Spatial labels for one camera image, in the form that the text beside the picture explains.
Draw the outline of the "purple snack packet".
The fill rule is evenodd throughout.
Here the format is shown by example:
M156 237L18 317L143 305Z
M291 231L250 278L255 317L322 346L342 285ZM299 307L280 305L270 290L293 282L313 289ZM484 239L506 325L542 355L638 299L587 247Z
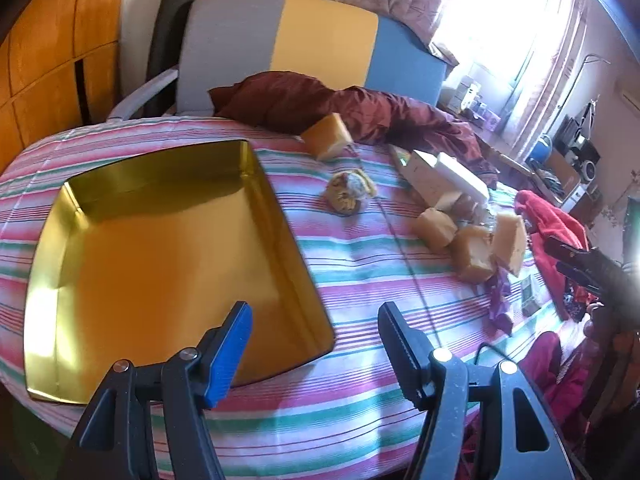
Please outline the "purple snack packet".
M495 328L511 336L514 322L509 301L511 295L509 273L503 268L498 268L495 274L485 282L484 289L489 297L489 321Z

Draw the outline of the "pale yellow sponge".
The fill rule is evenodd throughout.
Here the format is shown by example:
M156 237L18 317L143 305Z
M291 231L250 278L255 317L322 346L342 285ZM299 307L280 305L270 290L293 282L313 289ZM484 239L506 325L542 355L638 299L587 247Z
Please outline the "pale yellow sponge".
M491 250L498 266L518 276L527 247L524 220L518 214L497 214Z

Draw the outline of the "tall cream medicine box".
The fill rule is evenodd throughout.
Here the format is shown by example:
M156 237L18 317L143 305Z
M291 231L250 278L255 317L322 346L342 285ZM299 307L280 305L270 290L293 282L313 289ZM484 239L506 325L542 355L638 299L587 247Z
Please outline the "tall cream medicine box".
M435 165L437 157L430 153L412 151L390 145L390 156L403 177L427 207L450 211L462 191L440 174Z

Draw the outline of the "brown sponge block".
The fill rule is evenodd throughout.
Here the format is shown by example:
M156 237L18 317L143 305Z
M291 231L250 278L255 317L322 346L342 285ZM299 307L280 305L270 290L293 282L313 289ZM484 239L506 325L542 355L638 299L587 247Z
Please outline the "brown sponge block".
M454 270L461 281L482 284L496 273L491 241L492 234L484 226L458 229L449 248Z

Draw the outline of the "yellow sponge block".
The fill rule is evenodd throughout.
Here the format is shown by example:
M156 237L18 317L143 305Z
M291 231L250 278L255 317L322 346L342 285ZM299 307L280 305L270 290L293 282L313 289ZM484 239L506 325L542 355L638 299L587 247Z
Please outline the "yellow sponge block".
M417 216L413 221L412 229L432 252L443 252L458 232L454 220L435 208L427 208Z

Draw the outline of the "white soap box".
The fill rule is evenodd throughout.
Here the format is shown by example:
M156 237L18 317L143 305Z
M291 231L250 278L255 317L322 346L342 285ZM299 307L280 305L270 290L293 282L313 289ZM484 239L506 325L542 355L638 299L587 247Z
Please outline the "white soap box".
M487 185L452 156L444 152L436 156L434 169L475 203L486 206L489 202Z

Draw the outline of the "striped tablecloth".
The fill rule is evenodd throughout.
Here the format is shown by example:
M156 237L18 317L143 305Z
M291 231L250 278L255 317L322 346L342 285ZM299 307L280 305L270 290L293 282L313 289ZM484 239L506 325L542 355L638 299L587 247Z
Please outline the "striped tablecloth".
M383 145L358 144L319 162L295 136L213 117L109 122L48 136L1 176L1 379L26 408L71 434L86 404L33 398L26 388L24 317L37 243L69 178L136 156L224 140L247 140L276 192L334 329L325 356L251 384L233 385L206 414L230 479L367 479L404 468L424 416L402 395L378 334L378 308L397 304L407 323L460 360L523 359L542 334L564 354L584 340L561 318L533 259L512 278L512 335L489 321L482 285L458 279L448 252L413 232L422 206ZM323 196L339 171L360 169L378 195L343 216Z

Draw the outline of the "gold metal tray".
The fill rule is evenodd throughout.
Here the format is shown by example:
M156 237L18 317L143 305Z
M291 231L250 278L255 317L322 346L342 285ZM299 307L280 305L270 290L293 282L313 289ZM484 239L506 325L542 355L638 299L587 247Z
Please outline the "gold metal tray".
M67 179L30 270L24 367L36 399L85 404L107 369L167 360L238 301L253 329L233 381L334 347L329 315L247 140L168 148Z

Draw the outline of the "cluttered side desk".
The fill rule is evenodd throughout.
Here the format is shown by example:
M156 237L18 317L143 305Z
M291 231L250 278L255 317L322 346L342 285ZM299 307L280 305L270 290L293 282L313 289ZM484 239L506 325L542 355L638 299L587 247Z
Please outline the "cluttered side desk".
M581 162L572 151L562 154L558 150L559 134L553 139L541 136L528 159L518 162L506 154L506 144L486 125L472 125L472 129L480 150L498 168L500 180L506 185L530 188L587 226L592 226L603 211L596 181L584 179L586 174L596 172L596 165L590 159Z

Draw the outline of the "yellow patterned sock ball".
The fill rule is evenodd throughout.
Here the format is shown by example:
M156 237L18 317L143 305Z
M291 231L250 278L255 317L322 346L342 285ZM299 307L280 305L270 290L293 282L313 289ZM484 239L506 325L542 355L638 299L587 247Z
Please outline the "yellow patterned sock ball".
M376 185L360 169L337 172L331 177L323 193L332 209L343 216L358 214L377 195Z

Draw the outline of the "maroon jacket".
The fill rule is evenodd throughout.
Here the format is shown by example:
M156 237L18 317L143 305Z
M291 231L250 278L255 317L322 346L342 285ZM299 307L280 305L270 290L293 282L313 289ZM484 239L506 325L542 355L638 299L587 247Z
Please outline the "maroon jacket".
M316 78L293 72L255 74L232 86L210 89L208 96L218 117L292 136L337 114L360 144L445 153L488 188L497 187L498 170L483 155L471 126L422 101L358 86L332 90Z

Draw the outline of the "grey yellow blue chair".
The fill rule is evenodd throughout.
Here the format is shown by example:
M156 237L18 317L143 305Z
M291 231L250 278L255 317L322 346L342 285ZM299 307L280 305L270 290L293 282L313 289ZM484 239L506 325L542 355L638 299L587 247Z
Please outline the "grey yellow blue chair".
M311 76L331 89L360 86L435 104L447 66L404 24L349 4L194 0L177 65L134 90L108 117L131 118L170 84L177 86L177 114L209 116L210 89L267 70Z

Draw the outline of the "wooden wardrobe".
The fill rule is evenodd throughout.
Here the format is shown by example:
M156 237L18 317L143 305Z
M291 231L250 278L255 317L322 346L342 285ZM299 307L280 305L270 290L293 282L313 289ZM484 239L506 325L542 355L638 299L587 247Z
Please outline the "wooden wardrobe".
M1 165L29 145L104 122L120 97L122 0L28 0L1 29Z

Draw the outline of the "black rolled mat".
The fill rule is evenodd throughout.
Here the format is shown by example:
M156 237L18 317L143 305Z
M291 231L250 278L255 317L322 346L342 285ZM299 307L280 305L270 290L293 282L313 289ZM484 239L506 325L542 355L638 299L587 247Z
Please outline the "black rolled mat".
M194 0L160 0L146 66L150 81L179 63L186 21Z

